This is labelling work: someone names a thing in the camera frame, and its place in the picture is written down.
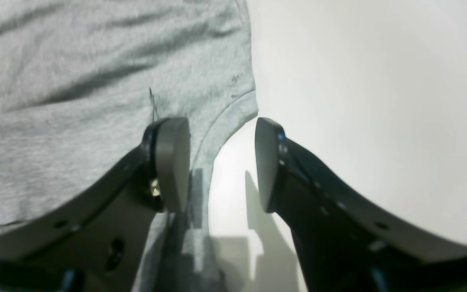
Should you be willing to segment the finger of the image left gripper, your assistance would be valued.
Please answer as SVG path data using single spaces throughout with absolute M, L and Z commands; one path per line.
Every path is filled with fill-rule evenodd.
M 129 292 L 155 216 L 186 209 L 190 142 L 188 118 L 154 122 L 94 185 L 0 235 L 0 292 Z

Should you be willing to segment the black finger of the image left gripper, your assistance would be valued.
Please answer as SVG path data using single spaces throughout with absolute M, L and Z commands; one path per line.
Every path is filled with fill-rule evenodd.
M 270 118 L 255 154 L 261 207 L 289 227 L 310 292 L 467 292 L 467 245 L 369 201 Z

